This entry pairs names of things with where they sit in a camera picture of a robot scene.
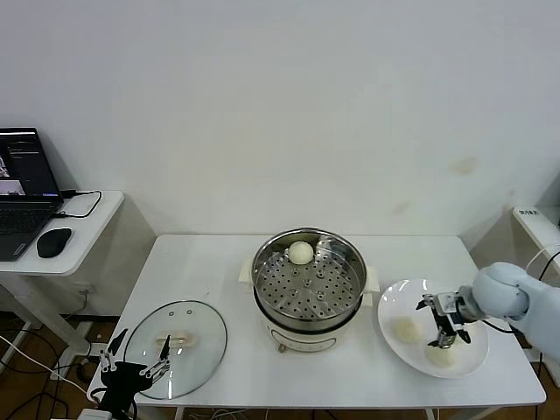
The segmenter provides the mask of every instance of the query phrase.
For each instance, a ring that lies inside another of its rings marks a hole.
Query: laptop screen
[[[61,200],[35,129],[0,129],[0,200]]]

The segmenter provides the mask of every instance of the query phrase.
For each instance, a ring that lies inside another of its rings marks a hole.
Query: wooden floor
[[[15,333],[5,331],[6,329],[21,328],[23,322],[16,319],[13,314],[0,312],[0,334],[9,340],[13,340]],[[110,338],[116,323],[114,322],[96,322],[92,327],[87,338],[91,341],[107,342]],[[64,343],[56,337],[50,330],[43,327],[35,331],[40,336],[47,339],[60,353],[64,349]],[[4,354],[7,345],[0,342],[0,354]],[[32,358],[41,361],[47,366],[53,366],[55,357],[52,350],[47,344],[34,336],[28,336],[20,349],[29,354]],[[40,367],[34,365],[23,356],[16,354],[10,365],[16,369],[24,371],[37,371]],[[88,389],[86,383],[82,383],[76,376],[75,367],[72,367],[68,379],[79,383],[84,389]],[[91,376],[95,371],[95,365],[86,366],[86,374]],[[48,420],[50,417],[53,401],[45,397],[41,403],[40,410],[37,415],[37,408],[39,406],[39,399],[30,402],[15,415],[8,417],[8,415],[20,404],[33,397],[35,394],[41,392],[41,389],[46,383],[47,374],[20,374],[17,372],[5,369],[0,374],[0,420]],[[542,385],[546,389],[547,402],[539,409],[539,420],[558,420],[560,419],[560,389],[556,388],[552,382],[545,367],[542,367],[541,374]],[[48,381],[45,390],[50,394],[54,394],[56,381]],[[69,406],[68,418],[75,419],[80,414],[81,410],[88,407],[93,408],[94,405],[87,400],[87,398],[76,388],[71,385],[61,382],[59,385],[58,396],[61,400],[67,402]],[[442,409],[440,413],[441,420],[449,418],[455,410]],[[170,418],[174,418],[174,409],[167,409],[164,413]],[[185,413],[184,419],[189,419],[189,414],[210,414],[209,409],[189,409]],[[265,417],[265,410],[263,409],[250,409],[243,413],[248,420],[263,420]],[[370,420],[370,419],[383,419],[383,420],[423,420],[425,414],[422,410],[332,410],[331,414],[337,420]],[[272,409],[269,411],[268,420],[335,420],[331,414],[324,410],[279,410]],[[57,403],[53,417],[65,418],[65,411],[62,404]],[[534,407],[516,407],[506,408],[493,413],[491,416],[486,417],[488,420],[530,420],[535,418]]]

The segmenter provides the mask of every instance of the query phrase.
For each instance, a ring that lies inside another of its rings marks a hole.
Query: small white side table
[[[98,354],[106,345],[93,343],[90,349],[90,344],[84,337],[92,323],[82,322],[76,329],[72,328],[59,315],[59,308],[49,302],[35,283],[41,281],[40,276],[70,276],[80,267],[103,229],[123,203],[123,193],[120,191],[101,191],[101,194],[101,201],[87,218],[54,219],[45,226],[40,235],[56,228],[71,228],[73,231],[59,255],[54,258],[39,257],[39,235],[17,261],[0,262],[0,298],[25,321],[25,329],[38,328],[45,324],[68,344],[59,359],[61,366],[71,364],[77,355]],[[60,210],[68,214],[84,214],[96,199],[96,194],[77,196],[65,201]],[[24,336],[25,333],[21,332],[14,344],[19,344]],[[6,353],[4,358],[8,360],[12,353]],[[69,367],[62,368],[60,374],[66,375],[68,369]]]
[[[542,252],[544,258],[548,260],[560,251],[560,206],[518,206],[514,208],[514,217],[539,249],[551,247]],[[560,274],[560,255],[550,264],[550,268]],[[539,361],[538,349],[527,349],[525,354],[529,361]],[[546,356],[542,359],[552,380],[560,388],[560,364]]]

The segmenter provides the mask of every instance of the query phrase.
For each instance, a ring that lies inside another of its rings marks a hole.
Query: white plate
[[[436,321],[430,308],[416,310],[423,294],[448,291],[433,289],[430,282],[425,279],[402,280],[389,286],[381,295],[377,308],[377,318],[383,337],[401,359],[425,374],[437,378],[468,376],[480,368],[487,358],[487,326],[481,322],[467,325],[466,330],[471,335],[471,344],[466,344],[461,338],[457,337],[451,349],[457,352],[456,363],[452,367],[434,365],[426,356],[426,348],[428,343],[438,336]],[[399,317],[412,317],[415,322],[422,325],[423,339],[419,343],[405,344],[396,337],[393,322]]]

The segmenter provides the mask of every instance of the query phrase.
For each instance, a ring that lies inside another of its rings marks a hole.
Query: laptop charging cable
[[[78,195],[88,195],[88,194],[97,194],[97,200],[91,206],[89,211],[85,214],[68,214],[65,211],[59,213],[51,214],[51,218],[53,219],[65,219],[66,217],[74,217],[75,219],[84,219],[88,217],[97,207],[99,202],[102,200],[102,192],[101,191],[76,191],[76,190],[62,190],[60,191],[60,195],[63,199],[71,199],[72,197],[76,197]]]

